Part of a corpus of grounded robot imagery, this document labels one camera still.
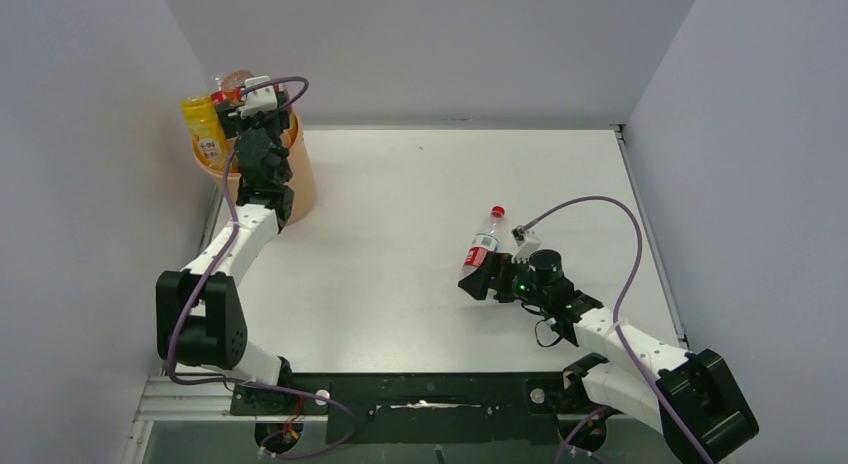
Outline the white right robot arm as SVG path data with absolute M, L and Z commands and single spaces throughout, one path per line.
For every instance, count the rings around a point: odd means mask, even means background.
M 469 250 L 458 282 L 476 300 L 517 302 L 564 341 L 586 350 L 563 371 L 572 409 L 594 404 L 620 411 L 660 433 L 682 463 L 720 462 L 759 433 L 759 424 L 729 366 L 716 352 L 665 344 L 579 290 L 554 250 L 526 261 L 483 247 Z

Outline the orange drink bottle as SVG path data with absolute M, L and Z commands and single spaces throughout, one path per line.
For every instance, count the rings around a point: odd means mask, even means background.
M 240 103 L 243 101 L 241 91 L 245 87 L 245 82 L 253 77 L 254 74 L 250 70 L 241 69 L 218 76 L 216 83 L 219 91 L 227 101 L 230 103 Z

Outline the yellow-label bottle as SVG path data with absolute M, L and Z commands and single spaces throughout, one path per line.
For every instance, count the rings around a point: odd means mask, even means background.
M 222 172 L 231 147 L 210 95 L 188 96 L 180 102 L 191 135 L 194 156 L 210 169 Z

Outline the red-blue label bottle red cap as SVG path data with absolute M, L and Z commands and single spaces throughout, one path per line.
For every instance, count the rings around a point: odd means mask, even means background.
M 464 279 L 477 271 L 486 257 L 494 253 L 500 244 L 499 235 L 504 224 L 506 210 L 502 206 L 493 206 L 489 214 L 478 226 L 460 270 Z

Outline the red-label bottle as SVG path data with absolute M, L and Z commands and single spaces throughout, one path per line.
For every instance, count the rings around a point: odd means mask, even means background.
M 218 90 L 210 95 L 215 106 L 228 105 L 229 97 L 225 91 Z

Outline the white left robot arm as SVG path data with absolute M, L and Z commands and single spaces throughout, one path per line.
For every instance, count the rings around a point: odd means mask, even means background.
M 285 91 L 271 98 L 247 91 L 243 99 L 216 110 L 235 140 L 228 160 L 241 175 L 237 196 L 225 199 L 230 219 L 202 253 L 181 270 L 163 272 L 155 286 L 157 350 L 180 385 L 189 381 L 178 365 L 212 371 L 210 383 L 273 390 L 291 382 L 289 362 L 250 341 L 238 295 L 253 261 L 291 217 L 293 172 L 282 140 L 291 100 Z

